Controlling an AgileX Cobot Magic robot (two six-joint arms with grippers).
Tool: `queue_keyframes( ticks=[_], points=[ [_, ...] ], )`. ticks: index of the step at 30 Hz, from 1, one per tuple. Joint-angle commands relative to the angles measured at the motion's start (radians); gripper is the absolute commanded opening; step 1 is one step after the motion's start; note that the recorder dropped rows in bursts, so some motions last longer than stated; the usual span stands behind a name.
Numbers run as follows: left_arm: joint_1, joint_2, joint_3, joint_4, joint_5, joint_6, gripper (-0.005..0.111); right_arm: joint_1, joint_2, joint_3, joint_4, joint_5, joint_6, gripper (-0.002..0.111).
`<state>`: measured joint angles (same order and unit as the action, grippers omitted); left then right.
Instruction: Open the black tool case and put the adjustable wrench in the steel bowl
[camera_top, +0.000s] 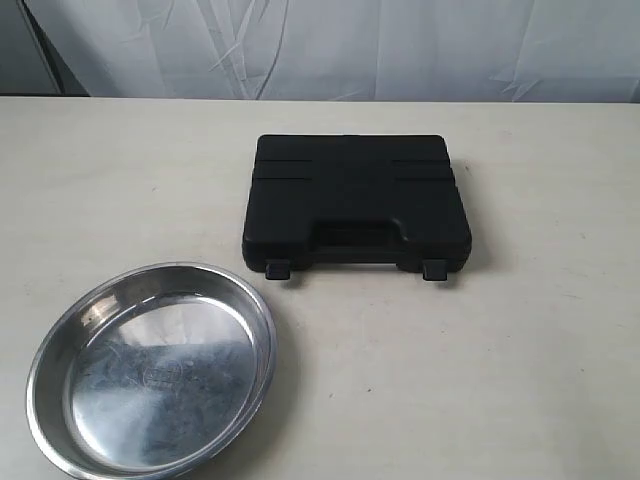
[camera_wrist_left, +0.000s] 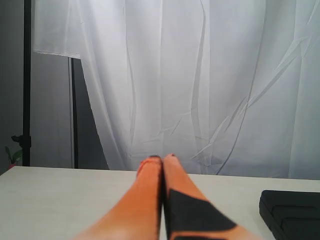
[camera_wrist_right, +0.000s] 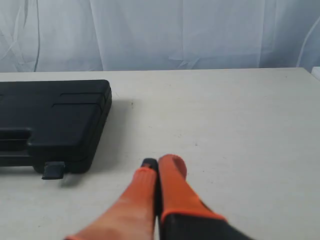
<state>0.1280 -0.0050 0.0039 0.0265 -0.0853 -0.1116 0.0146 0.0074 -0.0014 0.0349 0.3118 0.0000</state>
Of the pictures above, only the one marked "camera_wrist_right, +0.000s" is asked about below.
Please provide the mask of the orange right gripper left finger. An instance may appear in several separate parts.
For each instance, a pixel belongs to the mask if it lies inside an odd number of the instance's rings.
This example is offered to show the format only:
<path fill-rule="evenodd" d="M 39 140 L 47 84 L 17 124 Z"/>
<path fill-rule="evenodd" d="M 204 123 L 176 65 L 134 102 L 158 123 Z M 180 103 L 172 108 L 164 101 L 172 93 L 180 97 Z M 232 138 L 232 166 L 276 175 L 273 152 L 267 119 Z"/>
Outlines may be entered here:
<path fill-rule="evenodd" d="M 107 211 L 66 240 L 152 240 L 155 230 L 155 202 L 158 163 L 143 160 L 132 181 Z"/>

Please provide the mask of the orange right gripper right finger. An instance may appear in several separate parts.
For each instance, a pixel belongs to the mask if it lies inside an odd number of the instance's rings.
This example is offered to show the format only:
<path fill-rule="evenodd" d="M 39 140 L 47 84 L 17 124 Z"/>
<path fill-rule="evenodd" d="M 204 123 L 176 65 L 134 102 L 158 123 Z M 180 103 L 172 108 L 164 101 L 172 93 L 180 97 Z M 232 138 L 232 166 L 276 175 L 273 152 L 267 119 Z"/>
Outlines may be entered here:
<path fill-rule="evenodd" d="M 184 160 L 167 154 L 158 160 L 162 196 L 161 240 L 250 240 L 251 237 L 207 207 L 186 181 Z"/>

